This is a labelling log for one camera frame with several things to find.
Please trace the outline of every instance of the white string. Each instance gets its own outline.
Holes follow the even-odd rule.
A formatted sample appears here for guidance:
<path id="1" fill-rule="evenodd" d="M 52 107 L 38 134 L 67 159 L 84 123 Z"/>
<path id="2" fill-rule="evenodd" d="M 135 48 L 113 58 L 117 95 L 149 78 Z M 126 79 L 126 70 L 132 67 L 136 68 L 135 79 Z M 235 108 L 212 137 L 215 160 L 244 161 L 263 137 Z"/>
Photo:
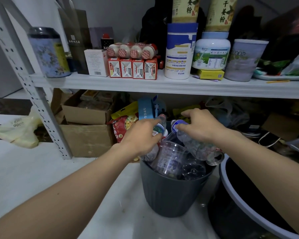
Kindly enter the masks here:
<path id="1" fill-rule="evenodd" d="M 263 135 L 259 140 L 258 140 L 258 144 L 259 145 L 261 145 L 260 144 L 260 140 L 261 139 L 263 139 L 265 136 L 267 136 L 268 134 L 269 134 L 270 132 L 267 132 L 265 135 Z M 280 138 L 278 138 L 273 144 L 271 144 L 271 145 L 268 145 L 268 146 L 263 146 L 263 145 L 261 145 L 261 146 L 263 146 L 263 147 L 265 147 L 265 148 L 269 148 L 269 147 L 271 147 L 272 145 L 274 145 L 276 142 L 278 142 L 280 140 Z"/>

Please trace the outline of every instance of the light blue lid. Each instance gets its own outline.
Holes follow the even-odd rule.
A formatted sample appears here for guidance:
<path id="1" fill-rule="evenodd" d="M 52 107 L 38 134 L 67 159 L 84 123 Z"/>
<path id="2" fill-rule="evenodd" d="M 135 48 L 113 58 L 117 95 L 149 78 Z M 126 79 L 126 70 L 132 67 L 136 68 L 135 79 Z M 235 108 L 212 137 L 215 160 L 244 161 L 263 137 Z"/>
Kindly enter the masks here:
<path id="1" fill-rule="evenodd" d="M 202 39 L 216 39 L 225 40 L 228 38 L 229 32 L 203 32 L 201 35 Z"/>
<path id="2" fill-rule="evenodd" d="M 167 24 L 169 33 L 197 33 L 198 23 L 172 23 Z"/>

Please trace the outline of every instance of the black canister lid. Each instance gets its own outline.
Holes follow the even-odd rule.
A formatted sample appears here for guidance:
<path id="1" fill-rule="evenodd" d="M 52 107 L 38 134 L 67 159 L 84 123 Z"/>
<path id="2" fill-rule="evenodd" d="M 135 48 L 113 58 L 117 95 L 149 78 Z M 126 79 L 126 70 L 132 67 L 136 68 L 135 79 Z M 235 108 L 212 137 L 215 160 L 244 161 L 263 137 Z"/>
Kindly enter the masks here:
<path id="1" fill-rule="evenodd" d="M 31 27 L 28 36 L 34 39 L 59 39 L 60 35 L 54 28 L 48 27 Z"/>

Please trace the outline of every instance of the left hand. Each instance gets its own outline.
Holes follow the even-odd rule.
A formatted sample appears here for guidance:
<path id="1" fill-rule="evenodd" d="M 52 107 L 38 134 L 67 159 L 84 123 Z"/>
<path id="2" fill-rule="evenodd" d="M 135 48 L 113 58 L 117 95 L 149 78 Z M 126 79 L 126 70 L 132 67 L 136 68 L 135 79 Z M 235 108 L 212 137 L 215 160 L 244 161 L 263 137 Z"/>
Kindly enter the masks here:
<path id="1" fill-rule="evenodd" d="M 120 145 L 133 155 L 141 156 L 149 153 L 154 145 L 162 139 L 162 134 L 152 135 L 153 127 L 159 120 L 142 119 L 137 121 L 125 133 Z"/>

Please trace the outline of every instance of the hand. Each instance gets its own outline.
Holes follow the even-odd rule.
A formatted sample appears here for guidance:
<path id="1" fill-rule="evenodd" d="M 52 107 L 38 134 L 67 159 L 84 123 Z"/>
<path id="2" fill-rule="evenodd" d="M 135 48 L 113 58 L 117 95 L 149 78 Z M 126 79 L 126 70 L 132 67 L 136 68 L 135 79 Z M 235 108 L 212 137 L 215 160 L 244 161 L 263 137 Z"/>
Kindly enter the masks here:
<path id="1" fill-rule="evenodd" d="M 163 136 L 161 133 L 152 135 L 153 127 L 158 123 L 159 120 L 154 119 L 137 121 L 127 130 L 120 145 L 127 148 L 135 157 L 149 153 Z"/>
<path id="2" fill-rule="evenodd" d="M 206 109 L 195 108 L 181 114 L 190 117 L 192 123 L 189 125 L 178 124 L 176 128 L 201 142 L 215 143 L 215 136 L 227 129 Z"/>

